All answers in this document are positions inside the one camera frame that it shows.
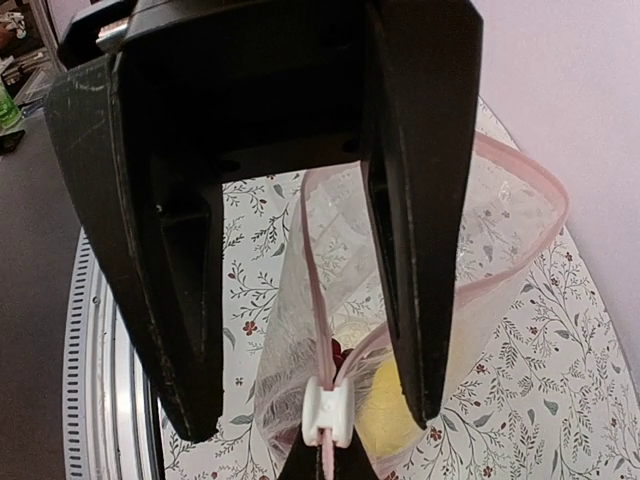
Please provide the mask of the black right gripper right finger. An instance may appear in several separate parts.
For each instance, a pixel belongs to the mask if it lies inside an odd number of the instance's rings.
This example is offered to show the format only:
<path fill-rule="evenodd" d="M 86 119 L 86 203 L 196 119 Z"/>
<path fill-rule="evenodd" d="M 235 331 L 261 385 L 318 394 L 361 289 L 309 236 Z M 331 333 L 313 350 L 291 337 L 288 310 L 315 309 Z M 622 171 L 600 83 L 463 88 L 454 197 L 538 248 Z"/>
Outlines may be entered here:
<path fill-rule="evenodd" d="M 334 475 L 337 480 L 375 480 L 375 471 L 369 461 L 356 430 L 346 448 L 335 446 Z"/>

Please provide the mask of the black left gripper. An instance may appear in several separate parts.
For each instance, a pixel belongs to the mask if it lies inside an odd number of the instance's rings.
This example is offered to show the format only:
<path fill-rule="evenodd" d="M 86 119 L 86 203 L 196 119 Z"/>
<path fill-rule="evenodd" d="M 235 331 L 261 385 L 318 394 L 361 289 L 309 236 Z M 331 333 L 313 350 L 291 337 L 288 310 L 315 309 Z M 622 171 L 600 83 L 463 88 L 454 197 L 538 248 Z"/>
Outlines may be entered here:
<path fill-rule="evenodd" d="M 387 1 L 97 1 L 58 55 L 74 207 L 152 202 L 160 159 L 206 184 L 348 163 L 383 111 Z"/>

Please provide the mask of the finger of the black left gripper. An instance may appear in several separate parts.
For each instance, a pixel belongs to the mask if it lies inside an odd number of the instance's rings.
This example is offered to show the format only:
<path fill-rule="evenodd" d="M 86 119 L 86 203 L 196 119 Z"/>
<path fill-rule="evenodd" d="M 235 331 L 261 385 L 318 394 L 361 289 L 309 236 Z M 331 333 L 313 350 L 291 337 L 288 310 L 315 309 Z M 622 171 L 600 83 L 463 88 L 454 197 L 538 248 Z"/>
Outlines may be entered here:
<path fill-rule="evenodd" d="M 444 398 L 482 37 L 468 1 L 366 7 L 363 173 L 402 392 L 419 426 Z"/>
<path fill-rule="evenodd" d="M 124 55 L 61 75 L 45 117 L 78 219 L 177 434 L 223 410 L 220 181 L 191 125 Z"/>

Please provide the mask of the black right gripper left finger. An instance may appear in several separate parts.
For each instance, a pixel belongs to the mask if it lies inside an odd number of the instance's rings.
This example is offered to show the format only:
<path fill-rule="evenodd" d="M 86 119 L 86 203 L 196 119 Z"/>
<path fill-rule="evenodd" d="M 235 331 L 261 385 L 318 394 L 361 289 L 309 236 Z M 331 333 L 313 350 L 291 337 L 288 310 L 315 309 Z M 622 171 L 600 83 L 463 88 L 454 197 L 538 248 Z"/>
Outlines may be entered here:
<path fill-rule="evenodd" d="M 278 480 L 318 480 L 319 478 L 320 448 L 306 445 L 301 429 L 298 429 Z"/>

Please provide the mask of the white bag zipper slider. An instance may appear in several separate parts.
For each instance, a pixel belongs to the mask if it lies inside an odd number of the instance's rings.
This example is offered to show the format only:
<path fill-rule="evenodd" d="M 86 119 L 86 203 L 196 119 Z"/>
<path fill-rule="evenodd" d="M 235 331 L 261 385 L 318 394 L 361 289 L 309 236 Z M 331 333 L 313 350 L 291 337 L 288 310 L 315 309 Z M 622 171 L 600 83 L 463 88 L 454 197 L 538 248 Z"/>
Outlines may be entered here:
<path fill-rule="evenodd" d="M 329 430 L 330 440 L 339 448 L 347 448 L 352 441 L 354 424 L 353 382 L 345 379 L 332 390 L 325 390 L 317 377 L 311 377 L 302 404 L 301 435 L 305 445 L 319 446 L 321 435 Z"/>

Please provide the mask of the dark red toy grapes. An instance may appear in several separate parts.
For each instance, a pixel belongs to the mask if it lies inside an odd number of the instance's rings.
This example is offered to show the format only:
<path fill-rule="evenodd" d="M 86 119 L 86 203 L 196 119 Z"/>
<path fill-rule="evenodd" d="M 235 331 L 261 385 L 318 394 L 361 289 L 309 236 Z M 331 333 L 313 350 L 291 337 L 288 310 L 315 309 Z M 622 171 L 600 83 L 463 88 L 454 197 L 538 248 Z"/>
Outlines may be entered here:
<path fill-rule="evenodd" d="M 331 349 L 332 349 L 332 359 L 337 371 L 339 371 L 346 361 L 346 359 L 350 356 L 353 349 L 352 348 L 344 348 L 342 344 L 336 339 L 331 339 Z"/>

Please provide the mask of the clear zip top bag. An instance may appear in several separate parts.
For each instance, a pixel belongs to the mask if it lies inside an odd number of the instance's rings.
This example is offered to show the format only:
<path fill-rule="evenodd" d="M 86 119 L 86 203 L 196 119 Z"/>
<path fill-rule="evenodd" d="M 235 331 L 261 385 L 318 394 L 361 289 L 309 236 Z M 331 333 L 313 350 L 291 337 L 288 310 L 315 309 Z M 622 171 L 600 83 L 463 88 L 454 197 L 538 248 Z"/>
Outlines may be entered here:
<path fill-rule="evenodd" d="M 393 471 L 563 227 L 521 152 L 477 134 L 457 164 L 452 190 L 380 146 L 304 174 L 254 389 L 283 477 Z"/>

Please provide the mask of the white toy cauliflower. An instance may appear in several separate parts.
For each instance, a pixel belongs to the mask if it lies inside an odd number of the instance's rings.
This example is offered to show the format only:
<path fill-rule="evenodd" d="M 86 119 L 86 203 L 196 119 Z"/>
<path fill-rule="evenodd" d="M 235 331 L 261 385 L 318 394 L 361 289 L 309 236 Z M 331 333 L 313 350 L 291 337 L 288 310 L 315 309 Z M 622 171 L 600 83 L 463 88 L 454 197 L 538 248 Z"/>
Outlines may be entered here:
<path fill-rule="evenodd" d="M 347 320 L 335 328 L 333 338 L 340 344 L 342 351 L 354 349 L 375 328 L 375 325 L 359 319 Z"/>

